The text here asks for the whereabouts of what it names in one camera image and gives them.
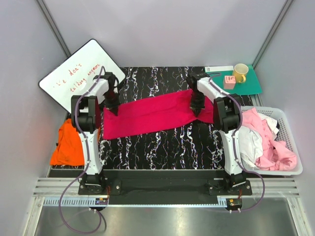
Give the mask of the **magenta t shirt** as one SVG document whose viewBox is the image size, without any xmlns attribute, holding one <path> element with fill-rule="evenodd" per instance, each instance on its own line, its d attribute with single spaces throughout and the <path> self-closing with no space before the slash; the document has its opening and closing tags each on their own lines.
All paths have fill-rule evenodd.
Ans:
<svg viewBox="0 0 315 236">
<path fill-rule="evenodd" d="M 205 109 L 195 117 L 190 109 L 192 90 L 149 97 L 119 106 L 118 115 L 104 109 L 103 138 L 127 136 L 178 128 L 195 120 L 214 123 L 213 105 L 205 99 Z"/>
</svg>

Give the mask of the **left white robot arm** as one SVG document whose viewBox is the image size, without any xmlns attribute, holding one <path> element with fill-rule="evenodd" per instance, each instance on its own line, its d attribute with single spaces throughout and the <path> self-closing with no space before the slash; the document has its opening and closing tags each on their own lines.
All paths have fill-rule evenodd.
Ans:
<svg viewBox="0 0 315 236">
<path fill-rule="evenodd" d="M 71 123 L 78 132 L 84 157 L 84 170 L 79 176 L 80 195 L 105 194 L 105 176 L 99 157 L 98 142 L 101 127 L 101 106 L 118 115 L 118 78 L 112 72 L 100 72 L 92 86 L 82 95 L 71 97 Z"/>
</svg>

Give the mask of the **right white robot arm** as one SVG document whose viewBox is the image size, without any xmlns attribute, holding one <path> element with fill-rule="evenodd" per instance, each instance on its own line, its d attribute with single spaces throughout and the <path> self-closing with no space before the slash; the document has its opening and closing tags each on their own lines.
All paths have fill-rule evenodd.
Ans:
<svg viewBox="0 0 315 236">
<path fill-rule="evenodd" d="M 190 109 L 195 117 L 205 109 L 205 98 L 213 104 L 214 127 L 220 133 L 225 157 L 222 188 L 227 194 L 234 195 L 246 183 L 239 149 L 242 111 L 239 96 L 229 94 L 214 83 L 213 78 L 219 75 L 219 72 L 193 73 L 186 77 L 186 81 L 192 90 Z"/>
</svg>

